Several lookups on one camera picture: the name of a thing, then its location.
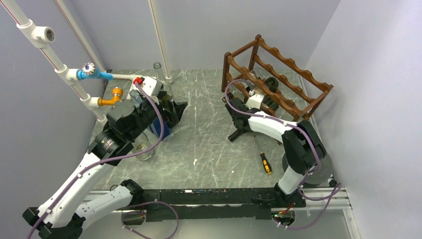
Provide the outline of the blue square bottle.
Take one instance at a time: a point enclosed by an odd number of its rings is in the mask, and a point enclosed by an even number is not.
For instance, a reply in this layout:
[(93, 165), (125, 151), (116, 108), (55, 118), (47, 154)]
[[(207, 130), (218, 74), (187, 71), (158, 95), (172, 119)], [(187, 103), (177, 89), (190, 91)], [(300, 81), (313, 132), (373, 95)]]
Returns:
[[(148, 130), (154, 134), (157, 138), (161, 135), (161, 124), (159, 119), (155, 119), (153, 123), (148, 127)], [(162, 139), (167, 138), (170, 135), (170, 129), (167, 122), (163, 121), (163, 137)]]

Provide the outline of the green wine bottle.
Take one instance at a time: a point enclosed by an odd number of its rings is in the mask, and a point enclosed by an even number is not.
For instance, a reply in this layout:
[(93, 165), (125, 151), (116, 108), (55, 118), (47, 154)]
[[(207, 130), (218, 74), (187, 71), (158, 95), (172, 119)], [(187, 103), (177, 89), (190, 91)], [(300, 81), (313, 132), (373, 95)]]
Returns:
[(248, 131), (244, 131), (242, 129), (236, 129), (236, 131), (234, 133), (232, 133), (231, 135), (228, 136), (228, 140), (233, 142), (236, 138), (238, 138), (239, 136), (241, 136), (244, 133), (247, 133)]

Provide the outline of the labelled dark wine bottle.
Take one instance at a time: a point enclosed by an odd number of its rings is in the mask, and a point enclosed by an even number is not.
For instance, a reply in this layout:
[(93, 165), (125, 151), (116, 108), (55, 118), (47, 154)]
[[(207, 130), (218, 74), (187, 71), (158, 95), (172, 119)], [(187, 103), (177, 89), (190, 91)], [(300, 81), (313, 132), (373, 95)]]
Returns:
[(264, 83), (271, 92), (276, 93), (278, 91), (279, 81), (275, 77), (268, 77)]

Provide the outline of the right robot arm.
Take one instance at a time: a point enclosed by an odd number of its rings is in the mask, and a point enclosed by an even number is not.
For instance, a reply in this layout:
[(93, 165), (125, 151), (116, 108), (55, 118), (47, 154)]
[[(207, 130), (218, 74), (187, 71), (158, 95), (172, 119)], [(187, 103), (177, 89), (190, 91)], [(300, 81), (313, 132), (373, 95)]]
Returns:
[(275, 185), (274, 200), (281, 207), (289, 205), (306, 175), (318, 170), (327, 155), (315, 128), (306, 120), (286, 121), (256, 108), (248, 109), (239, 99), (227, 101), (225, 107), (236, 127), (228, 137), (230, 141), (246, 132), (257, 132), (282, 143), (287, 169)]

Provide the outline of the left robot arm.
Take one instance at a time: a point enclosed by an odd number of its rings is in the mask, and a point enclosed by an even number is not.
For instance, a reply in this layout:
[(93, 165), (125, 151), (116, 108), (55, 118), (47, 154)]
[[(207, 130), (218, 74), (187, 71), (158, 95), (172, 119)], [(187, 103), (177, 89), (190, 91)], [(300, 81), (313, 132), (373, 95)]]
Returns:
[(81, 163), (59, 190), (39, 207), (29, 207), (23, 218), (42, 239), (76, 239), (92, 223), (120, 208), (139, 208), (144, 190), (134, 180), (122, 181), (114, 190), (85, 202), (98, 181), (130, 156), (135, 140), (155, 122), (158, 136), (164, 127), (181, 120), (187, 102), (160, 93), (158, 102), (142, 95), (113, 104), (103, 130), (90, 144)]

